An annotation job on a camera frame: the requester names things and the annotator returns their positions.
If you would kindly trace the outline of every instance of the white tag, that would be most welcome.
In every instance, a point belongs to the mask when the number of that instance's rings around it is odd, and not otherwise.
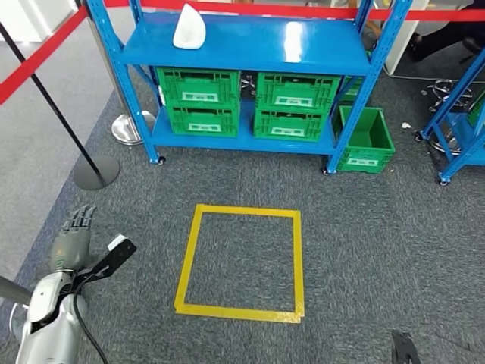
[[[165,96],[160,86],[158,86],[158,94],[160,94],[160,99],[162,100],[162,105],[165,106]]]
[[[220,133],[221,126],[217,124],[189,124],[189,131],[213,131]]]
[[[182,93],[183,101],[218,102],[216,93]]]
[[[121,234],[118,234],[115,239],[113,239],[111,243],[108,244],[108,250],[112,251],[114,248],[120,245],[122,241],[126,239],[124,235]]]
[[[304,129],[287,129],[284,127],[274,127],[271,129],[272,135],[287,135],[289,137],[305,137]]]
[[[349,158],[347,161],[348,165],[367,165],[370,167],[377,167],[379,161],[374,159],[357,159],[357,158]]]
[[[288,97],[288,96],[276,96],[275,105],[290,105],[290,106],[304,106],[312,107],[314,104],[313,99],[306,97]]]

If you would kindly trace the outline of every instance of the black cloth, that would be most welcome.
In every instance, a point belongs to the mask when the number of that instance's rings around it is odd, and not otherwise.
[[[464,9],[485,8],[485,0],[475,0],[473,4]],[[420,42],[416,42],[411,52],[414,61],[421,61],[439,50],[461,42],[464,38],[471,37],[477,43],[485,45],[485,22],[450,22],[445,27],[423,36]]]

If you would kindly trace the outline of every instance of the black pole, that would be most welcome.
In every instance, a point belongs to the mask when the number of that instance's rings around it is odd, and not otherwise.
[[[11,39],[10,34],[8,34],[8,32],[4,27],[4,25],[2,22],[0,22],[0,34],[2,34],[2,36],[5,40],[5,42],[7,42],[7,44],[8,44],[9,47],[11,47],[12,52],[14,52],[15,56],[17,56],[17,58],[18,58],[18,60],[20,61],[20,63],[23,63],[23,61],[25,61],[25,57],[15,44],[15,42],[14,42],[13,39]],[[41,80],[39,80],[39,78],[37,77],[35,73],[32,74],[30,78],[32,78],[32,80],[34,81],[35,86],[37,86],[37,88],[39,89],[39,91],[42,94],[42,96],[44,96],[44,98],[48,103],[48,105],[51,106],[51,108],[54,112],[54,114],[56,114],[57,118],[59,118],[60,123],[69,134],[69,136],[71,136],[71,139],[72,139],[75,143],[75,145],[87,161],[87,163],[89,163],[89,165],[91,166],[91,168],[93,168],[93,171],[94,171],[96,176],[99,178],[100,182],[103,186],[106,185],[106,183],[104,181],[104,179],[103,178],[100,170],[96,166],[96,164],[94,164],[94,162],[93,162],[93,159],[91,159],[91,157],[90,157],[89,154],[87,154],[87,152],[84,149],[84,147],[82,146],[82,144],[77,138],[77,136],[75,134],[74,131],[72,131],[71,126],[67,123],[66,118],[64,118],[64,115],[63,115],[63,113],[61,113],[60,110],[59,110],[57,105],[55,104],[55,102],[51,97],[51,95],[49,95],[47,92],[47,90],[45,89],[45,87],[44,87],[44,85],[41,82]]]

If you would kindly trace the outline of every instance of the black tool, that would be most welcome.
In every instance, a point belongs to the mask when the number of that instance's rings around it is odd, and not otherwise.
[[[137,247],[130,240],[124,238],[113,250],[106,253],[102,259],[91,267],[82,269],[75,277],[72,289],[75,290],[83,281],[89,283],[112,276],[117,269],[136,252]]]
[[[391,330],[392,335],[392,364],[421,364],[418,351],[409,332]]]

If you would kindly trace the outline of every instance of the stanchion post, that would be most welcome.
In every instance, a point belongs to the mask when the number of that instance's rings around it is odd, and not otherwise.
[[[0,297],[20,305],[29,306],[32,292],[0,275]]]
[[[84,6],[86,6],[87,8],[87,4],[86,2],[83,3]],[[81,6],[81,0],[76,0],[76,4],[78,7]],[[116,77],[115,77],[114,72],[112,71],[112,67],[108,59],[108,55],[106,55],[106,50],[101,42],[98,29],[89,15],[89,8],[87,23],[89,24],[89,28],[91,30],[91,33],[93,33],[93,37],[94,38],[96,45],[98,47],[101,58],[104,62],[106,71],[112,82],[113,88],[116,92],[119,103],[121,104],[121,107],[124,112],[124,114],[118,116],[112,122],[111,126],[111,132],[115,138],[116,138],[116,140],[121,144],[124,144],[127,146],[141,144],[143,140],[141,139],[140,134],[138,134],[138,131],[137,130],[133,117],[130,113],[130,108],[128,107],[127,100],[124,98],[121,87],[118,83]],[[142,111],[142,114],[145,118],[145,122],[149,125],[149,129],[152,127],[155,123],[155,117],[150,112]]]
[[[13,41],[10,34],[0,22],[0,34],[5,40],[5,42],[15,54],[15,56],[23,63],[25,57],[20,50]],[[119,173],[119,162],[113,157],[100,156],[97,158],[98,162],[96,164],[86,149],[78,139],[71,126],[64,118],[62,112],[55,104],[55,102],[49,95],[45,87],[39,80],[35,74],[31,74],[30,78],[34,81],[35,86],[42,94],[42,96],[48,102],[49,106],[54,111],[60,123],[69,134],[71,139],[79,149],[79,151],[86,159],[87,165],[80,164],[74,171],[75,183],[79,188],[84,190],[99,190],[100,188],[107,186],[113,182],[118,177]]]

